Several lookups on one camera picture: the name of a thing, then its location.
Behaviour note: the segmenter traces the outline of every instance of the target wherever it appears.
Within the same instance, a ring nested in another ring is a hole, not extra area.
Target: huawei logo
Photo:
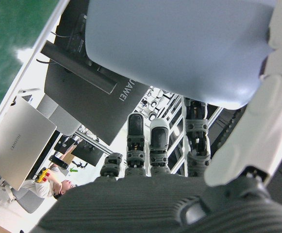
[[[21,138],[21,135],[17,135],[17,137],[16,137],[16,139],[15,139],[15,141],[14,141],[14,143],[12,144],[12,146],[10,147],[10,149],[11,150],[13,150],[14,148],[16,148],[16,145],[17,145],[17,143],[18,143],[18,141],[19,141],[19,139]]]

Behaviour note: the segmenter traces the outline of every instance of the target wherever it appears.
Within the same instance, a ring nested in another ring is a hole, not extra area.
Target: cable
[[[54,32],[51,32],[52,34],[54,34],[55,36],[57,36],[57,37],[61,37],[61,38],[70,38],[71,36],[73,36],[73,35],[76,35],[76,34],[78,34],[78,33],[74,33],[74,34],[72,34],[72,35],[58,35],[57,33],[54,33]]]
[[[41,60],[38,60],[38,59],[36,59],[36,61],[38,61],[38,62],[40,62],[40,63],[43,63],[43,64],[52,64],[52,63],[56,63],[56,62],[44,62],[44,61],[41,61]]]

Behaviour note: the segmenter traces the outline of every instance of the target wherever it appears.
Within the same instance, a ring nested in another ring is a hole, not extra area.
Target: gray chair
[[[38,105],[37,110],[57,126],[57,131],[66,136],[75,133],[81,125],[78,120],[46,94]]]
[[[33,213],[45,200],[25,188],[21,188],[18,191],[12,188],[11,191],[19,205],[29,214]]]

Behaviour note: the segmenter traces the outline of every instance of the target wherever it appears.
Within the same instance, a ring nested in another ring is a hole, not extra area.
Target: person
[[[67,153],[68,152],[62,155],[60,159],[63,160]],[[56,164],[52,164],[47,172],[49,173],[49,176],[47,177],[46,181],[41,181],[38,183],[35,180],[26,180],[21,188],[31,190],[40,198],[53,196],[54,198],[58,199],[68,190],[76,186],[71,181],[65,179],[65,176],[61,173],[58,165]]]

